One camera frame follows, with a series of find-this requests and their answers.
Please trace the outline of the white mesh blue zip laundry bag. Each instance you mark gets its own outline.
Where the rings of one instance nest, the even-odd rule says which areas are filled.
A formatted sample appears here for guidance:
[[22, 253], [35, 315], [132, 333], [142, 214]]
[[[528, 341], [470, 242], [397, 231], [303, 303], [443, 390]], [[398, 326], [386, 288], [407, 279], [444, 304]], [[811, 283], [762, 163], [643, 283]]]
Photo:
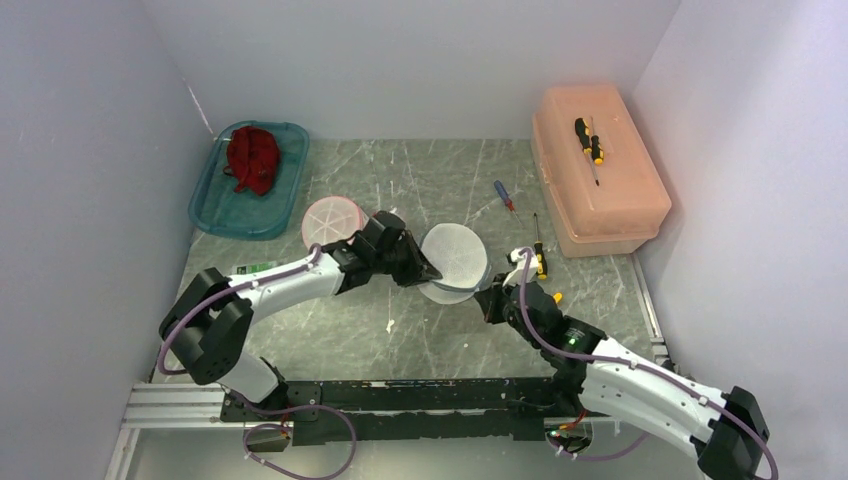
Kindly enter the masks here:
[[442, 278], [419, 285], [419, 291], [440, 305], [469, 300], [490, 272], [487, 250], [470, 228], [456, 223], [435, 225], [423, 237], [420, 248]]

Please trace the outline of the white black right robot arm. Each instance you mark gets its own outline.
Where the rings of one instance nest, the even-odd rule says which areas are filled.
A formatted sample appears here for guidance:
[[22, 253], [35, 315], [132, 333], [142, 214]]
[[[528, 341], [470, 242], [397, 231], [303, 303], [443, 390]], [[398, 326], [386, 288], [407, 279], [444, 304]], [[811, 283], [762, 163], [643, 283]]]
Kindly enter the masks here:
[[755, 396], [699, 384], [564, 314], [536, 282], [493, 285], [474, 295], [483, 319], [506, 323], [555, 370], [557, 411], [586, 410], [631, 424], [676, 447], [710, 479], [755, 479], [762, 461], [779, 470]]

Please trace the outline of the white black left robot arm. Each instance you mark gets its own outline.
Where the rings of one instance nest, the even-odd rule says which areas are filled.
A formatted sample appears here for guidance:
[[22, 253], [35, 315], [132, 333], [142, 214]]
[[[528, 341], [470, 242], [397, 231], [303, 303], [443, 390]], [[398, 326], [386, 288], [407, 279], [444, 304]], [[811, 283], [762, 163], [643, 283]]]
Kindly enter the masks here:
[[330, 298], [386, 275], [400, 287], [441, 278], [405, 222], [379, 211], [352, 235], [314, 244], [306, 257], [253, 274], [197, 274], [159, 327], [158, 370], [187, 374], [198, 385], [217, 383], [264, 420], [288, 405], [288, 386], [268, 361], [245, 351], [259, 321], [310, 300]]

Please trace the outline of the pink zip mesh laundry bag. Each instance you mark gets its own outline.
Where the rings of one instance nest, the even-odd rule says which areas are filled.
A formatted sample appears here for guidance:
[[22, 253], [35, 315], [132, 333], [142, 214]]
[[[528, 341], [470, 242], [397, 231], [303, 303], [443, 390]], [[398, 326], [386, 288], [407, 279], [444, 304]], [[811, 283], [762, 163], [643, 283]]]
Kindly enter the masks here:
[[367, 223], [364, 211], [351, 199], [327, 196], [310, 205], [301, 222], [306, 247], [349, 239]]

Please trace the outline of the black yellow screwdriver on table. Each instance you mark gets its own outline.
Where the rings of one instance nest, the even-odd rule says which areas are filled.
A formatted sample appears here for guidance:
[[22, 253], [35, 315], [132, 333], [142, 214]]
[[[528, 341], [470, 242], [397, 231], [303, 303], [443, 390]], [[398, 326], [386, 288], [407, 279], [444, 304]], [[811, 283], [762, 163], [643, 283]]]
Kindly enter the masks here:
[[549, 268], [548, 268], [548, 263], [547, 263], [547, 259], [546, 259], [546, 256], [545, 256], [544, 245], [543, 245], [542, 238], [541, 238], [539, 215], [536, 212], [533, 213], [533, 220], [534, 220], [534, 230], [535, 230], [534, 251], [535, 251], [535, 256], [536, 256], [536, 259], [537, 259], [537, 262], [538, 262], [537, 277], [540, 280], [545, 280], [548, 277]]

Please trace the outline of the orange translucent plastic storage box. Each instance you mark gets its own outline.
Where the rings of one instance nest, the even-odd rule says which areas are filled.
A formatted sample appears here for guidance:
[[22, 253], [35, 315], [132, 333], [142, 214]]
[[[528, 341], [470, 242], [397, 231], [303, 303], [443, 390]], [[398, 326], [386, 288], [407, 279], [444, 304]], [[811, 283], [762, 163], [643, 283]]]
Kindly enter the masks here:
[[631, 254], [656, 238], [672, 202], [618, 90], [548, 89], [531, 149], [568, 258]]

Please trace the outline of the green label clear bit case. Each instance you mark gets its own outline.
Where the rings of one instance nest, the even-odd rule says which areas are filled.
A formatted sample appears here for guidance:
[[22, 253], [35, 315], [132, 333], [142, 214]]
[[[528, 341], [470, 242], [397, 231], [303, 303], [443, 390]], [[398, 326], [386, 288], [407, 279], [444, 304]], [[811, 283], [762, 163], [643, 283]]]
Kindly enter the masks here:
[[279, 265], [279, 261], [263, 261], [258, 263], [236, 265], [232, 268], [231, 273], [234, 275], [257, 274], [266, 270], [276, 268]]

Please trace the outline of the black yellow screwdriver on box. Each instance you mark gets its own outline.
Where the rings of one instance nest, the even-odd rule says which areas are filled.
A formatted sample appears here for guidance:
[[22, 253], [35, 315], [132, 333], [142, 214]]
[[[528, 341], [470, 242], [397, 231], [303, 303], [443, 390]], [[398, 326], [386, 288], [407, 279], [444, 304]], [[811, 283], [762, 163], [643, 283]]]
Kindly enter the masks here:
[[599, 187], [600, 178], [596, 167], [602, 165], [604, 162], [604, 151], [600, 144], [599, 136], [592, 131], [590, 123], [583, 117], [575, 119], [574, 130], [581, 149], [589, 162], [594, 183]]

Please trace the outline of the red cloth garment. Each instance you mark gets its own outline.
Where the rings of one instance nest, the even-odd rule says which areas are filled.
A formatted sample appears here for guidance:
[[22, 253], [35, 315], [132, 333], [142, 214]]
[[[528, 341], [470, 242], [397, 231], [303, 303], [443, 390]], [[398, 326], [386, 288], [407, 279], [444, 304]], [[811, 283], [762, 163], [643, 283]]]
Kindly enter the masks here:
[[281, 160], [275, 137], [267, 130], [244, 126], [232, 133], [223, 173], [237, 181], [233, 191], [266, 195], [274, 186]]

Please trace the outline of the teal plastic tray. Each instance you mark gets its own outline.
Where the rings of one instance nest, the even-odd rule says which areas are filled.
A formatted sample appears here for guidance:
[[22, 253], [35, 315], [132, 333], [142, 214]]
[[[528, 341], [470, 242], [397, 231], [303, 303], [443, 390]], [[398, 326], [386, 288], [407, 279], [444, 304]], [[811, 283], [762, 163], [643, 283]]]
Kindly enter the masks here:
[[292, 215], [310, 137], [289, 122], [243, 121], [215, 140], [188, 214], [202, 232], [240, 240], [281, 235]]

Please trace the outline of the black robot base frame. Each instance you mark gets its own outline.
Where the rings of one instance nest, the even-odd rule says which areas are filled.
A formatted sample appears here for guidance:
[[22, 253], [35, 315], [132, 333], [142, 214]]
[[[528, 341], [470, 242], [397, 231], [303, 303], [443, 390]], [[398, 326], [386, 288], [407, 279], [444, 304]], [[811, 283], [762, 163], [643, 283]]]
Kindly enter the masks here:
[[555, 420], [582, 413], [586, 370], [567, 361], [551, 377], [290, 381], [256, 405], [226, 394], [221, 419], [289, 426], [296, 446], [350, 438], [540, 441]]

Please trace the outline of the aluminium extrusion rail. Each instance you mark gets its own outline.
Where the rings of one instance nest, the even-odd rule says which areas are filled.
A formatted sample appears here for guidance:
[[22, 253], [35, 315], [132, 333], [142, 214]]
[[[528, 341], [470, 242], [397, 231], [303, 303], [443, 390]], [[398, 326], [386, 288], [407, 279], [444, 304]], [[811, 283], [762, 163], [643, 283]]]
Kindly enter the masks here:
[[143, 430], [205, 429], [220, 423], [225, 392], [190, 384], [133, 386], [105, 479], [127, 479]]

